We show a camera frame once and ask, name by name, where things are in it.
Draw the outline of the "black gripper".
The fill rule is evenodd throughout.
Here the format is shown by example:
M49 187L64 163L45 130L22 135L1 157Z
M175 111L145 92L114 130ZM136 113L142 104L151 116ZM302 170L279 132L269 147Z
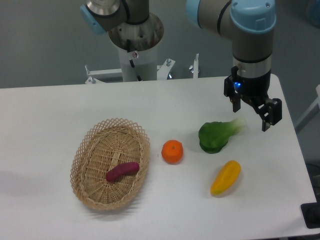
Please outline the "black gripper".
M247 104L252 100L253 109L262 120L261 130L265 132L283 117L282 101L268 95L271 71L254 78L240 76L239 71L237 66L231 68L231 75L224 80L224 96L232 103L234 113L240 110L241 100Z

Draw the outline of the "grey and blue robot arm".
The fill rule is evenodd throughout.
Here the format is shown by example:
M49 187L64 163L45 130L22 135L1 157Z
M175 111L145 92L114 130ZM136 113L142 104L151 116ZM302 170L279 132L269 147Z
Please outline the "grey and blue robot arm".
M158 80L156 52L164 36L162 21L150 12L147 0L88 0L80 12L92 29L108 33L118 49L125 82ZM282 119L282 101L269 98L276 25L273 0L189 0L190 22L232 43L233 66L223 93L233 111L250 105L262 120L262 130Z

